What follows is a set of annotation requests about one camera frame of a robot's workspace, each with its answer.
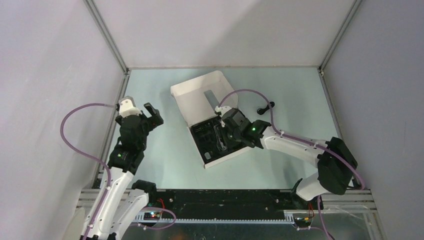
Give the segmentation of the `white cardboard kit box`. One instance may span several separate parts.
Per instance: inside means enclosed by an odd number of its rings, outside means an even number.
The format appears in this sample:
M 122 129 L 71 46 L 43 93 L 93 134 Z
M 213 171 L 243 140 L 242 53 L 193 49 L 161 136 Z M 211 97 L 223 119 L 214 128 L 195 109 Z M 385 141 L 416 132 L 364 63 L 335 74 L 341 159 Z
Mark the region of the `white cardboard kit box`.
M 224 101 L 223 106 L 238 107 L 238 95 L 234 93 L 233 87 L 219 70 L 173 85 L 170 92 L 187 124 L 189 133 L 190 126 L 218 116 L 215 114 L 215 107 L 221 101 Z M 204 166 L 195 142 L 194 146 Z

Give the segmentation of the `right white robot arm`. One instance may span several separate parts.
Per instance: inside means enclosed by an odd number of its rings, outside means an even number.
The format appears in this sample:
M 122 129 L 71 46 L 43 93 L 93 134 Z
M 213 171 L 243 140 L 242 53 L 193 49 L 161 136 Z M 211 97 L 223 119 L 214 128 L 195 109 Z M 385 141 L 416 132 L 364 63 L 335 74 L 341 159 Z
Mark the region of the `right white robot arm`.
M 222 131 L 231 142 L 288 154 L 315 167 L 317 172 L 299 179 L 290 191 L 291 204 L 304 209 L 325 193 L 344 195 L 357 169 L 357 162 L 343 140 L 306 139 L 277 131 L 266 121 L 249 121 L 237 108 L 217 106 Z

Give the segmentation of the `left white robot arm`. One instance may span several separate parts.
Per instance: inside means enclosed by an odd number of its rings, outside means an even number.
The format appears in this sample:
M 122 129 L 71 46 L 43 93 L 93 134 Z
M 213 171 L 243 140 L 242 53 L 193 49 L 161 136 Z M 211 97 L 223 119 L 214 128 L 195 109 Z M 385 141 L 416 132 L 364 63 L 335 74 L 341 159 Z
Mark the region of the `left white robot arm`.
M 129 199 L 120 205 L 147 148 L 147 137 L 162 125 L 160 112 L 149 102 L 144 104 L 147 117 L 131 99 L 118 104 L 120 136 L 106 166 L 105 185 L 100 190 L 83 224 L 82 240 L 120 240 L 142 208 L 153 208 L 158 202 L 155 183 L 138 180 L 129 192 Z

